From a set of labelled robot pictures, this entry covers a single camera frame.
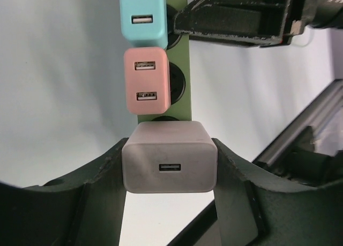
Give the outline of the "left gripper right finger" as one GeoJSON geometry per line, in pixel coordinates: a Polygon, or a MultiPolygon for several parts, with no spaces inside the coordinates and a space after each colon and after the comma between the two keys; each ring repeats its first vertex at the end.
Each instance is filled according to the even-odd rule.
{"type": "Polygon", "coordinates": [[[342,180],[299,184],[254,165],[218,139],[214,143],[222,245],[342,245],[342,180]]]}

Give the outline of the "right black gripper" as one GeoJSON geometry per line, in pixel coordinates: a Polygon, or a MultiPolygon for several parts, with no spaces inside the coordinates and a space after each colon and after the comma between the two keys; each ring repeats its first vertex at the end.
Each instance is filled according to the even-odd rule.
{"type": "Polygon", "coordinates": [[[306,24],[316,29],[342,29],[342,0],[305,0],[306,24]]]}

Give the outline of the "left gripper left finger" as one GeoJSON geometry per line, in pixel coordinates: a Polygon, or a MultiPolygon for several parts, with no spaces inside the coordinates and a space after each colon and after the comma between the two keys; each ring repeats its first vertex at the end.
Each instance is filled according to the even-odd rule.
{"type": "Polygon", "coordinates": [[[42,186],[2,183],[1,245],[118,245],[125,143],[42,186]]]}

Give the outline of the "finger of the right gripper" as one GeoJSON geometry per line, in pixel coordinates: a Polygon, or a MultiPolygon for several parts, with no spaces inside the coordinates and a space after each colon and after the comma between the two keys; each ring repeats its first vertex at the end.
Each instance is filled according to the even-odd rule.
{"type": "Polygon", "coordinates": [[[173,20],[176,34],[241,47],[289,45],[305,24],[294,0],[193,0],[173,20]]]}

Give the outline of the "white charger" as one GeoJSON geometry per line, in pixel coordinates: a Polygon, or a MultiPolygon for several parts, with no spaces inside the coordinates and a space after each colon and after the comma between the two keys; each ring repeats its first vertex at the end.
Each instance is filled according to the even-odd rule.
{"type": "Polygon", "coordinates": [[[217,183],[218,150],[200,122],[140,123],[122,148],[131,193],[203,193],[217,183]]]}

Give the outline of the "teal plug adapter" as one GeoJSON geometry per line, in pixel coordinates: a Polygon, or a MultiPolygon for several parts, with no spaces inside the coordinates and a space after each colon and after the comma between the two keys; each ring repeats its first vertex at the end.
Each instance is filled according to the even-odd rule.
{"type": "Polygon", "coordinates": [[[168,46],[166,0],[120,0],[121,31],[134,47],[168,46]]]}

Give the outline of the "green power strip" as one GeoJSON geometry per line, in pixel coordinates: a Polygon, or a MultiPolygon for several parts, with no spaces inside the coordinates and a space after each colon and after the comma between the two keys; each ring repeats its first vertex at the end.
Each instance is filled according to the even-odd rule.
{"type": "Polygon", "coordinates": [[[189,37],[174,33],[174,17],[187,5],[187,0],[167,0],[168,47],[170,66],[171,106],[164,114],[140,115],[138,122],[146,121],[190,121],[191,86],[189,37]]]}

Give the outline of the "pink plug adapter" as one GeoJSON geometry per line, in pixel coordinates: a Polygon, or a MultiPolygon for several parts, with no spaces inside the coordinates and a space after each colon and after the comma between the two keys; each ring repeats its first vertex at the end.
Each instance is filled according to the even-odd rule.
{"type": "Polygon", "coordinates": [[[135,115],[163,114],[171,106],[169,60],[160,47],[124,53],[126,105],[135,115]]]}

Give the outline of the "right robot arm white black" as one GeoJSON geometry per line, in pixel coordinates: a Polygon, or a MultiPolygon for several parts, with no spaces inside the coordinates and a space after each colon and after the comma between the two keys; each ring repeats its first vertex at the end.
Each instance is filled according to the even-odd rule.
{"type": "MultiPolygon", "coordinates": [[[[193,0],[175,34],[231,46],[286,46],[305,27],[342,29],[342,0],[193,0]]],[[[215,139],[212,201],[171,245],[342,245],[342,80],[249,162],[215,139]]]]}

